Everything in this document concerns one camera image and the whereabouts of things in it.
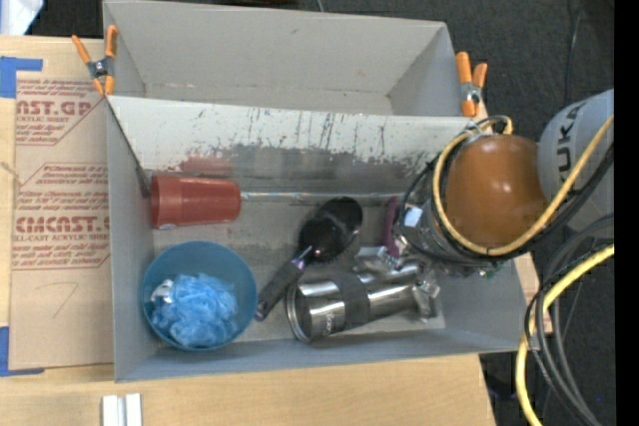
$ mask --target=gray cylinder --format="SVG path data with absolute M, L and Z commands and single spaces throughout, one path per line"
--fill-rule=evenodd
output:
M 551 201 L 597 131 L 614 114 L 614 89 L 574 103 L 549 123 L 539 140 L 537 173 Z M 593 175 L 614 142 L 614 125 L 607 131 L 575 182 L 579 191 Z M 614 212 L 614 164 L 568 226 L 580 231 L 605 214 Z

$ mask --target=cardboard sheet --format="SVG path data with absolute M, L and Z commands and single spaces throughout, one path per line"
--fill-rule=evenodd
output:
M 102 40 L 85 45 L 104 57 Z M 70 38 L 0 50 L 43 64 L 17 75 L 9 367 L 110 362 L 106 104 Z

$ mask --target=blue bowl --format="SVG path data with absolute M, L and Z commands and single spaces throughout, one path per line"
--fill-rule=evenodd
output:
M 177 342 L 161 331 L 152 321 L 155 304 L 153 291 L 166 279 L 178 275 L 205 274 L 228 284 L 238 303 L 235 315 L 236 330 L 224 342 L 206 347 L 190 347 Z M 209 351 L 225 346 L 242 334 L 251 323 L 258 307 L 258 288 L 255 277 L 245 261 L 228 247 L 211 241 L 187 241 L 161 252 L 149 265 L 142 282 L 142 305 L 153 331 L 163 341 L 184 351 Z

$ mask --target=black ladle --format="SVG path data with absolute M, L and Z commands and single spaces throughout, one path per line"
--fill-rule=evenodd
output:
M 341 255 L 355 241 L 362 219 L 361 206 L 351 198 L 334 198 L 319 207 L 302 226 L 296 256 L 260 291 L 256 320 L 266 319 L 310 263 L 330 262 Z

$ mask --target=orange clamp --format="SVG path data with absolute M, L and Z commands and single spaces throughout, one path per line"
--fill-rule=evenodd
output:
M 466 52 L 455 54 L 455 64 L 462 93 L 461 114 L 466 118 L 474 118 L 478 113 L 477 105 L 481 101 L 481 88 L 486 82 L 488 65 L 480 63 L 472 70 Z
M 113 77 L 112 67 L 118 49 L 118 35 L 118 28 L 115 25 L 110 25 L 107 28 L 105 57 L 100 61 L 92 61 L 80 38 L 75 34 L 71 36 L 71 41 L 75 44 L 82 62 L 89 68 L 93 85 L 102 96 L 111 95 L 115 90 L 115 78 Z

